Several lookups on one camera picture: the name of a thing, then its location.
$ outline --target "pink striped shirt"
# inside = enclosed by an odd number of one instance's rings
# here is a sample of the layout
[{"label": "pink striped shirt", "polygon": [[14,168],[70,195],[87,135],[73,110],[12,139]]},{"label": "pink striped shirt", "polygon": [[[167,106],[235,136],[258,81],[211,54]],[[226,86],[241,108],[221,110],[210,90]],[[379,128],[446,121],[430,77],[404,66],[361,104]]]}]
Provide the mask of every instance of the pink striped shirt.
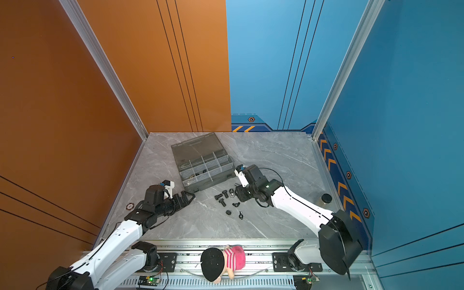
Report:
[{"label": "pink striped shirt", "polygon": [[224,252],[226,252],[227,255],[227,268],[232,269],[232,271],[235,271],[237,268],[237,260],[235,258],[235,253],[232,251],[232,248],[225,249]]}]

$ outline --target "stuffed toy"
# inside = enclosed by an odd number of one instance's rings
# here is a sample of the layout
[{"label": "stuffed toy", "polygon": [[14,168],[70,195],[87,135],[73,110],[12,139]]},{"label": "stuffed toy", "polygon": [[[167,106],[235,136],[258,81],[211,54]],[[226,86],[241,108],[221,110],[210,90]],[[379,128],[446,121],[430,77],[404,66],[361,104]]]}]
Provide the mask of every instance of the stuffed toy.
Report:
[{"label": "stuffed toy", "polygon": [[227,271],[230,279],[234,271],[245,267],[245,252],[241,246],[227,245],[223,251],[218,248],[208,248],[201,254],[201,271],[203,276],[214,284],[221,282],[221,276]]}]

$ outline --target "doll head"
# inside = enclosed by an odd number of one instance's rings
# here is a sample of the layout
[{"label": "doll head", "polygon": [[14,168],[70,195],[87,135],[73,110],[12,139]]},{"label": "doll head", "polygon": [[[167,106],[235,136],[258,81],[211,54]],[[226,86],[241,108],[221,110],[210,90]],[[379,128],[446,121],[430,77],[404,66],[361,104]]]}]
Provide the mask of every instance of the doll head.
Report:
[{"label": "doll head", "polygon": [[223,252],[218,248],[208,248],[201,254],[200,261],[203,276],[210,282],[219,283],[226,270]]}]

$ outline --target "gray marble tabletop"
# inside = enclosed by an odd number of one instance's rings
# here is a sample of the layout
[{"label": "gray marble tabletop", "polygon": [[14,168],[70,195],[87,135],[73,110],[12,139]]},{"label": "gray marble tabletop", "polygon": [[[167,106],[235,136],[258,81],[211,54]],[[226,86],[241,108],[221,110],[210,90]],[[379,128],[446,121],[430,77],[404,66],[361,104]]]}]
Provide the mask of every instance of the gray marble tabletop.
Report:
[{"label": "gray marble tabletop", "polygon": [[[129,211],[126,205],[137,204],[144,198],[145,190],[163,180],[175,182],[173,193],[183,190],[171,145],[204,133],[150,133],[129,181],[116,204],[110,222],[103,235],[107,237],[115,223],[122,221]],[[234,165],[256,164],[276,170],[286,186],[310,202],[326,193],[316,165],[309,140],[303,132],[272,133],[216,133]],[[266,177],[279,177],[270,170],[262,169]],[[214,196],[234,187],[238,178],[232,178],[196,193],[193,202],[181,209],[169,220],[145,233],[142,239],[274,239],[316,238],[315,234],[290,214],[273,208],[262,208],[254,200],[232,203],[238,198],[224,199],[223,207]],[[335,205],[328,209],[336,210]]]}]

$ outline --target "orange chevron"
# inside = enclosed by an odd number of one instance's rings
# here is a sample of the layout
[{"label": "orange chevron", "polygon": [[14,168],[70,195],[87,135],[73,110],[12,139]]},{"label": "orange chevron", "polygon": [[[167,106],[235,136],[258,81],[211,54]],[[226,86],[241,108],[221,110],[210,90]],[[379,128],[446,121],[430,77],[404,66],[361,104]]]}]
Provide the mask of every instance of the orange chevron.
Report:
[{"label": "orange chevron", "polygon": [[343,197],[343,208],[346,210],[347,209],[347,202],[351,203],[354,205],[354,202],[352,199],[348,198],[346,195]]},{"label": "orange chevron", "polygon": [[353,217],[357,219],[360,223],[362,223],[361,218],[354,212],[349,211],[349,217],[351,217],[351,220],[353,220]]},{"label": "orange chevron", "polygon": [[321,140],[321,152],[322,152],[322,143],[327,143],[327,140]]},{"label": "orange chevron", "polygon": [[324,160],[327,160],[327,158],[326,158],[327,152],[332,153],[332,151],[330,151],[330,149],[324,149]]},{"label": "orange chevron", "polygon": [[247,130],[245,130],[244,132],[249,132],[251,129],[253,129],[255,126],[251,126],[249,127]]},{"label": "orange chevron", "polygon": [[338,196],[340,196],[340,188],[345,188],[346,190],[348,190],[347,186],[344,185],[343,183],[341,182],[338,182]]},{"label": "orange chevron", "polygon": [[331,163],[337,164],[337,162],[335,162],[335,160],[329,158],[329,166],[328,166],[329,171],[330,171],[330,164],[331,164]]}]

